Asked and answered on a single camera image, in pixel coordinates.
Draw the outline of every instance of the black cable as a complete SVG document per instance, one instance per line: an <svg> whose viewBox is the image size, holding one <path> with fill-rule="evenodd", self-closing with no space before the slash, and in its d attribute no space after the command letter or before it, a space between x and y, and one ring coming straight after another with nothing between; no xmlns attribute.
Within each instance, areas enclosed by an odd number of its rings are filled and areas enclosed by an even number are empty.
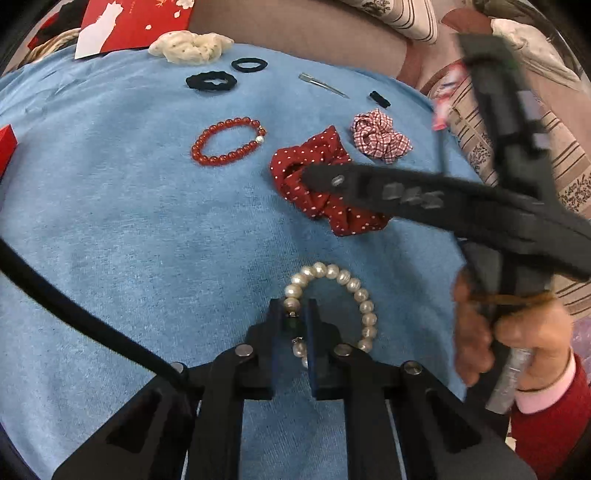
<svg viewBox="0 0 591 480"><path fill-rule="evenodd" d="M73 329L165 378L173 386L189 389L184 378L172 365L71 301L27 265L1 237L0 271L39 305Z"/></svg>

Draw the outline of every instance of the pink cuff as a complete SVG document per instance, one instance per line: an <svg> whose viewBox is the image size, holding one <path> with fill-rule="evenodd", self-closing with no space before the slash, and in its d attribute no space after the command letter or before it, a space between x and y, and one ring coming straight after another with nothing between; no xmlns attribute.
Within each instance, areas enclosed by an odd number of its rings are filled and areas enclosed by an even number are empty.
<svg viewBox="0 0 591 480"><path fill-rule="evenodd" d="M545 410L554 405L570 388L577 372L577 363L574 361L574 353L571 351L569 364L556 383L538 392L520 392L515 395L517 408L521 413L531 414Z"/></svg>

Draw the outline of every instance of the red card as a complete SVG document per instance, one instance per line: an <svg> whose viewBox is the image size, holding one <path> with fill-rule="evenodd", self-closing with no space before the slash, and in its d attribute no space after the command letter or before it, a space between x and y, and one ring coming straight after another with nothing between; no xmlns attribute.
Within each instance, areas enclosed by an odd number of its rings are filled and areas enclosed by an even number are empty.
<svg viewBox="0 0 591 480"><path fill-rule="evenodd" d="M17 139L10 125L0 128L0 177L8 166L12 154L17 148Z"/></svg>
<svg viewBox="0 0 591 480"><path fill-rule="evenodd" d="M75 58L149 47L160 35L186 30L194 0L90 0Z"/></svg>

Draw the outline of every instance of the red checkered scrunchie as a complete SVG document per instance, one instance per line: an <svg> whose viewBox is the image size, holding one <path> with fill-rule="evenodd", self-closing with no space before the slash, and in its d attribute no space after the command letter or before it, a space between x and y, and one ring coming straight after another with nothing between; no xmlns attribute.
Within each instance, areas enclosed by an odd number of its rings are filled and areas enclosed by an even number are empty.
<svg viewBox="0 0 591 480"><path fill-rule="evenodd" d="M271 159L269 169L275 188L282 197L311 219L327 217L335 235L360 235L381 230L386 227L390 217L360 208L347 207L343 203L343 197L312 192L301 181L302 170L307 165L314 163L339 165L350 161L336 128L330 126L303 145L277 150Z"/></svg>
<svg viewBox="0 0 591 480"><path fill-rule="evenodd" d="M410 140L394 131L392 119L378 108L360 113L351 124L355 146L371 158L393 163L413 149Z"/></svg>

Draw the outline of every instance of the metal screw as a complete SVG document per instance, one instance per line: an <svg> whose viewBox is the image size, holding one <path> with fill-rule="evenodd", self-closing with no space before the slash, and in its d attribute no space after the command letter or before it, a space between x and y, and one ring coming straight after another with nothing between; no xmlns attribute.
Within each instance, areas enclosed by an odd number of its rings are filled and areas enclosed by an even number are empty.
<svg viewBox="0 0 591 480"><path fill-rule="evenodd" d="M335 353L338 356L349 356L352 351L353 348L350 345L347 345L346 343L340 343L335 347Z"/></svg>
<svg viewBox="0 0 591 480"><path fill-rule="evenodd" d="M181 362L172 362L170 364L178 373L183 373L184 365Z"/></svg>
<svg viewBox="0 0 591 480"><path fill-rule="evenodd" d="M330 182L330 184L333 187L338 187L344 181L345 181L345 176L344 175L338 175L338 176L336 176L335 178L332 179L332 181Z"/></svg>
<svg viewBox="0 0 591 480"><path fill-rule="evenodd" d="M234 351L236 352L237 356L251 356L255 349L248 343L241 343Z"/></svg>
<svg viewBox="0 0 591 480"><path fill-rule="evenodd" d="M404 371L410 375L418 375L423 371L423 367L421 367L420 363L411 360L404 364Z"/></svg>

